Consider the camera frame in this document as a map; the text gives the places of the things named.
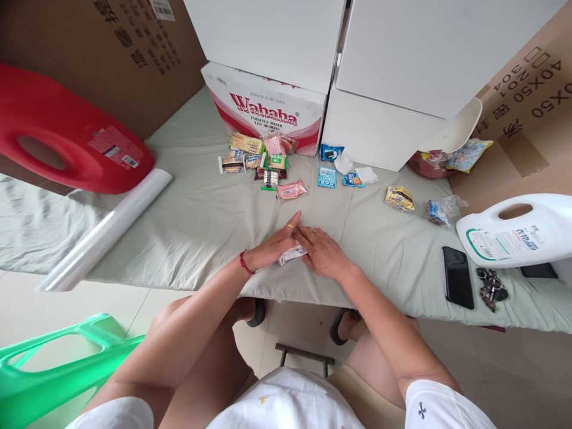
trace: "black phone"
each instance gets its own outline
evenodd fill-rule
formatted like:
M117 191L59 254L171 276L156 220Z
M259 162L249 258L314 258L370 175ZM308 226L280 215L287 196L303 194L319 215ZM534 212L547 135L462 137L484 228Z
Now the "black phone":
M454 304L459 304L469 310L474 310L475 301L472 297L471 273L467 255L459 250L443 246L445 260L445 298Z

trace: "slipper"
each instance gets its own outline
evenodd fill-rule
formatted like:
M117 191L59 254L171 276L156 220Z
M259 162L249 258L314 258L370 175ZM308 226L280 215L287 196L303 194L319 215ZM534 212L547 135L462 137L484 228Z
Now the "slipper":
M334 323L332 324L332 327L329 329L329 337L332 339L334 344L336 344L337 346L343 346L344 344L347 343L347 340L342 340L340 338L340 336L338 335L338 328L340 327L341 318L348 311L355 312L358 315L358 317L361 319L361 316L359 315L359 313L357 311L355 311L354 309L341 309L340 310L340 313L336 316Z
M255 328L264 322L264 318L266 317L266 303L262 298L255 298L254 305L256 310L254 312L254 317L246 322L248 326L251 328Z

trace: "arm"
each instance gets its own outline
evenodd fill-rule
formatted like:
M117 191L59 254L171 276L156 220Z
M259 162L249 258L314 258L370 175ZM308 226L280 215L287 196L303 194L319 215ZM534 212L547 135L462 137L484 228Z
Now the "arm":
M434 380L460 392L453 376L429 348L405 315L352 263L324 231L299 226L297 240L308 251L304 262L316 274L343 287L365 320L396 374L403 398L415 380Z
M289 224L300 223L297 212ZM297 243L289 226L244 254L244 263L255 271L276 262ZM177 308L152 335L128 356L84 411L124 396L144 399L153 410L155 427L164 417L179 384L198 361L250 274L234 258Z

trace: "wahaha logo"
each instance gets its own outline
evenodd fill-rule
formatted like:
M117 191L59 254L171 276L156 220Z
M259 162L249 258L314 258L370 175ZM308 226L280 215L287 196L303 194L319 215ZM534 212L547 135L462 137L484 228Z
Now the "wahaha logo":
M278 111L267 109L262 106L261 103L250 104L250 99L248 97L244 97L243 99L240 95L232 94L230 92L229 94L231 94L232 100L237 105L239 111L298 126L298 121L296 120L296 116L299 115L298 112L296 112L296 116L292 116L284 113L282 109L278 109Z

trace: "white detergent bottle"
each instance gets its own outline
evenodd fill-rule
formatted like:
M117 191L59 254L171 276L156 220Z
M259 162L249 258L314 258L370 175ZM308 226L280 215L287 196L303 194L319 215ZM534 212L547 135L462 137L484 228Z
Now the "white detergent bottle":
M512 219L499 213L516 205L532 210ZM473 262L484 268L511 268L572 256L572 197L528 194L509 198L482 213L460 219L457 234Z

